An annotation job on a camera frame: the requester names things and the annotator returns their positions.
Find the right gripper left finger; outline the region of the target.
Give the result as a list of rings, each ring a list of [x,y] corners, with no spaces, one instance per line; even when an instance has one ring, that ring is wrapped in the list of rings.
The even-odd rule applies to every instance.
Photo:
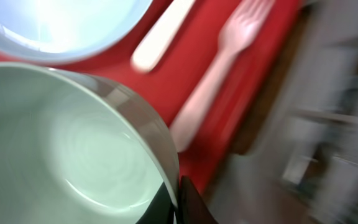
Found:
[[[174,207],[165,184],[162,184],[136,224],[173,224],[173,217]]]

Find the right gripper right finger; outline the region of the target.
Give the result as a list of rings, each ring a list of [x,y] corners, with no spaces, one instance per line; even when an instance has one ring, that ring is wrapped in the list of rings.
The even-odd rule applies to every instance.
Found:
[[[218,224],[209,212],[201,195],[191,179],[182,176],[180,180],[180,201],[178,219],[182,224]]]

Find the white plastic spoon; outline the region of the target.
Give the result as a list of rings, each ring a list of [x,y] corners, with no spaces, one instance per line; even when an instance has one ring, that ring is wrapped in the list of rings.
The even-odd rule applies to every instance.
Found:
[[[131,65],[138,72],[148,73],[159,63],[195,0],[173,0],[148,31],[131,56]]]

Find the light blue plate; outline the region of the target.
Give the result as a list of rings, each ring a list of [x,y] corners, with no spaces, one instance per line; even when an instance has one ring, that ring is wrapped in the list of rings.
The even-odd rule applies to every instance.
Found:
[[[35,63],[90,58],[118,43],[152,0],[0,0],[0,53]]]

